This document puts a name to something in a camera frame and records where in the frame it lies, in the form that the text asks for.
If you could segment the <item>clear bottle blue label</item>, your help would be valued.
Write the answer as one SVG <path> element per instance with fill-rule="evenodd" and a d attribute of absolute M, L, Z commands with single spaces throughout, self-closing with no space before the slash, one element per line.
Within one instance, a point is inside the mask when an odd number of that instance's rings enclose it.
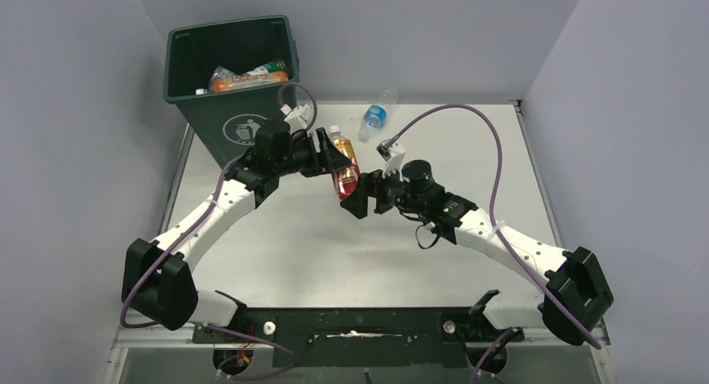
<path fill-rule="evenodd" d="M 395 111 L 399 99 L 396 90 L 385 90 L 372 101 L 362 116 L 357 138 L 362 142 L 369 141 L 381 131 Z"/>

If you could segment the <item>clear bottle green cap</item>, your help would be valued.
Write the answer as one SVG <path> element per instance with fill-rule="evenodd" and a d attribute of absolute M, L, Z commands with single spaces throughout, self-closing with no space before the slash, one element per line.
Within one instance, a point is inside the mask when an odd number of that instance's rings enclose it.
<path fill-rule="evenodd" d="M 265 64 L 259 65 L 256 68 L 245 72 L 244 75 L 263 75 L 275 72 L 285 71 L 287 64 L 281 59 L 275 59 Z"/>

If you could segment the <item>white blue label bottle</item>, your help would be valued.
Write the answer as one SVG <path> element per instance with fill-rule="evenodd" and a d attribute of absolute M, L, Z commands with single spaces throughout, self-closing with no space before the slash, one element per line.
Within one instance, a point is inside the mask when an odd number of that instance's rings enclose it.
<path fill-rule="evenodd" d="M 195 95 L 206 95 L 208 93 L 221 93 L 239 89 L 238 75 L 231 70 L 217 67 L 212 73 L 206 88 L 195 90 Z"/>

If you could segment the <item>orange juice bottle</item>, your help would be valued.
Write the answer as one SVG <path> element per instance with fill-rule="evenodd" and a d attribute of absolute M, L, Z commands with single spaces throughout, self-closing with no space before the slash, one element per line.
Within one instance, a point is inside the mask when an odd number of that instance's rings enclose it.
<path fill-rule="evenodd" d="M 217 77 L 210 83 L 211 92 L 221 93 L 234 90 L 242 90 L 266 84 L 276 84 L 288 81 L 288 74 L 283 71 L 270 72 L 266 74 L 244 74 Z"/>

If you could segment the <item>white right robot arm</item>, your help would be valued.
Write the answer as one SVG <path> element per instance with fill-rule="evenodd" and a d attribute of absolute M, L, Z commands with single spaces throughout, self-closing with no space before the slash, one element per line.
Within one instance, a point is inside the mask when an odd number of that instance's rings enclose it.
<path fill-rule="evenodd" d="M 527 279 L 538 294 L 527 298 L 490 289 L 470 309 L 474 335 L 492 339 L 508 328 L 545 328 L 561 341 L 600 347 L 594 327 L 614 302 L 595 254 L 552 246 L 494 222 L 474 202 L 435 182 L 427 161 L 406 163 L 402 173 L 363 173 L 340 206 L 358 219 L 395 209 L 422 224 L 436 238 L 478 251 Z"/>

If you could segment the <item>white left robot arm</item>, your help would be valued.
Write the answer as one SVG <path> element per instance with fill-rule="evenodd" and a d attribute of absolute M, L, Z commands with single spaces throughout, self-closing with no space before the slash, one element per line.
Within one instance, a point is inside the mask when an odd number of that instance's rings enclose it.
<path fill-rule="evenodd" d="M 228 162 L 212 193 L 191 213 L 152 240 L 136 239 L 127 249 L 120 323 L 128 310 L 150 325 L 176 330 L 187 323 L 227 327 L 243 303 L 220 291 L 198 289 L 193 271 L 208 250 L 241 218 L 278 189 L 281 177 L 317 177 L 351 165 L 323 128 L 315 136 L 292 132 L 289 123 L 269 120 L 254 145 Z"/>

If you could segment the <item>dark green trash bin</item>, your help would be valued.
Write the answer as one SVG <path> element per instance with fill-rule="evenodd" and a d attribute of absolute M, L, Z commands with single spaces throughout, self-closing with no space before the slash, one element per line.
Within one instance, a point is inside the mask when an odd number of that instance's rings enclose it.
<path fill-rule="evenodd" d="M 218 67 L 244 74 L 268 62 L 283 65 L 289 80 L 300 77 L 288 18 L 244 18 L 172 30 L 167 39 L 163 98 L 186 118 L 218 166 L 253 145 L 264 121 L 281 120 L 277 95 L 295 106 L 295 89 L 279 83 L 214 93 L 209 80 Z"/>

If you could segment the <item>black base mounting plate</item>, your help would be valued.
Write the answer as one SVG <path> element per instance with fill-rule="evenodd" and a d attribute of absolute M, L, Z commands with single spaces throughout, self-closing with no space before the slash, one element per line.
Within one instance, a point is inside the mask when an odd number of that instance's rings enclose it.
<path fill-rule="evenodd" d="M 300 367 L 464 368 L 477 352 L 466 344 L 484 345 L 502 333 L 466 306 L 250 308 L 229 327 L 284 346 Z"/>

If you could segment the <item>aluminium frame rail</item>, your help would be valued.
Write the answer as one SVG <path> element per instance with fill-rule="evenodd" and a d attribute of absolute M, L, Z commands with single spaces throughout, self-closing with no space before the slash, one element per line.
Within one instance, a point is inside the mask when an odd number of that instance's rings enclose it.
<path fill-rule="evenodd" d="M 571 346 L 544 328 L 512 328 L 484 345 L 466 344 L 464 368 L 300 367 L 270 340 L 202 324 L 120 329 L 107 383 L 614 383 L 607 350 Z"/>

